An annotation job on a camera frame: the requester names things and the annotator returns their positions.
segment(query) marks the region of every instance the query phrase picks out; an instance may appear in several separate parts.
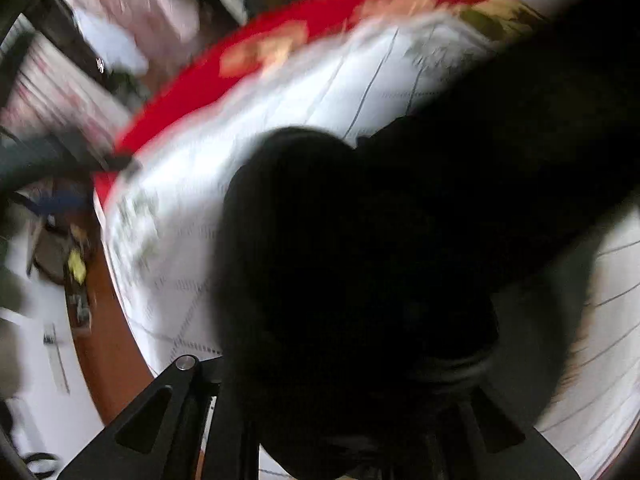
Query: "yellow tag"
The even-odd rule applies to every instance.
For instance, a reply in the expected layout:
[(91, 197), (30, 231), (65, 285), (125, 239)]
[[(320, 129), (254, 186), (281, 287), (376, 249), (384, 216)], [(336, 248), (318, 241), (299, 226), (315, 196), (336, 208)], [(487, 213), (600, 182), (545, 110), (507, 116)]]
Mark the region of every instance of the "yellow tag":
[(76, 282), (82, 285), (86, 278), (86, 266), (84, 261), (82, 261), (82, 256), (78, 249), (73, 249), (69, 253), (69, 259), (66, 261), (66, 264), (68, 265), (71, 274), (76, 279)]

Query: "wooden floor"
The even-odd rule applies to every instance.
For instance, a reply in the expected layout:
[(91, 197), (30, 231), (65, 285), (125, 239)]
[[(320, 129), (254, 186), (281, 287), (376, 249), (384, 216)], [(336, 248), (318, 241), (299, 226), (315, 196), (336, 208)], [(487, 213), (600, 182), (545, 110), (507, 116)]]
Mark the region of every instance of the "wooden floor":
[(88, 265), (87, 289), (92, 332), (74, 342), (95, 407), (108, 424), (153, 377), (120, 309), (102, 247)]

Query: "white cloth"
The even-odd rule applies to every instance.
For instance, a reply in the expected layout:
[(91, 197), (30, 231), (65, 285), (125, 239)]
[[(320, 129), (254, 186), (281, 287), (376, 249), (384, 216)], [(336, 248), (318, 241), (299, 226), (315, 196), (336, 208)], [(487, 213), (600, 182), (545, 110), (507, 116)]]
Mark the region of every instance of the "white cloth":
[(74, 19), (86, 42), (110, 70), (146, 74), (148, 60), (136, 47), (132, 35), (121, 26), (82, 9), (74, 10)]
[[(207, 304), (210, 250), (226, 187), (266, 132), (305, 124), (353, 144), (423, 104), (492, 49), (444, 13), (367, 22), (304, 48), (277, 71), (246, 79), (218, 104), (183, 118), (145, 146), (138, 153), (143, 169), (128, 182), (120, 179), (106, 204), (104, 246), (116, 293), (152, 371), (183, 353), (219, 355)], [(607, 247), (627, 240), (640, 240), (637, 221), (615, 231)], [(640, 251), (640, 245), (632, 247)], [(628, 280), (638, 279), (639, 264), (640, 252), (603, 254), (598, 266), (608, 269), (610, 279), (598, 282), (596, 296), (626, 290)], [(624, 275), (615, 270), (622, 267)], [(578, 356), (584, 369), (539, 425), (585, 480), (606, 462), (640, 410), (634, 394), (640, 329), (625, 336), (638, 327), (640, 298), (629, 294), (603, 303), (594, 314), (601, 315), (602, 329), (590, 331), (588, 352)], [(579, 417), (586, 427), (575, 426), (574, 413), (588, 415)]]

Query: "red cloth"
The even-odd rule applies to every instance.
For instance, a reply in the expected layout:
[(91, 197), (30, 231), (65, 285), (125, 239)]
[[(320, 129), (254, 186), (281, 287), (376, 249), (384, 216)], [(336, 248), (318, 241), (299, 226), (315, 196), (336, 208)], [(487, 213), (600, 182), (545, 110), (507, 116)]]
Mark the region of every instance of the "red cloth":
[[(436, 4), (473, 5), (483, 1), (485, 0), (436, 0)], [(306, 43), (349, 30), (357, 25), (358, 20), (354, 19), (354, 16), (357, 16), (358, 8), (362, 8), (364, 2), (365, 0), (302, 0), (259, 16), (211, 47), (157, 95), (121, 134), (116, 142), (116, 150), (135, 153), (166, 127), (184, 115), (217, 101), (243, 77), (260, 68), (256, 64), (241, 76), (221, 76), (220, 59), (230, 47), (289, 22), (306, 22)], [(95, 189), (102, 205), (109, 195), (115, 177), (114, 174), (102, 174), (95, 179)]]

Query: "white floor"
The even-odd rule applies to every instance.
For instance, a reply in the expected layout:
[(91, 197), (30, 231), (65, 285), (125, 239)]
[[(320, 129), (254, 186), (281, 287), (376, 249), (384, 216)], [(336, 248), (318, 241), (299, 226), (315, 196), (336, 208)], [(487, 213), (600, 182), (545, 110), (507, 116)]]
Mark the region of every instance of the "white floor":
[[(26, 216), (12, 210), (11, 217), (11, 229), (0, 226), (0, 236), (8, 238), (5, 268), (0, 268), (4, 273), (4, 286), (0, 285), (0, 391), (13, 397), (8, 403), (16, 417), (14, 439), (20, 453), (53, 453), (65, 465), (103, 425), (78, 363), (63, 290), (40, 280), (37, 271), (31, 278), (26, 276)], [(54, 371), (43, 344), (45, 326), (51, 324), (63, 372)], [(65, 381), (68, 393), (60, 386)]]

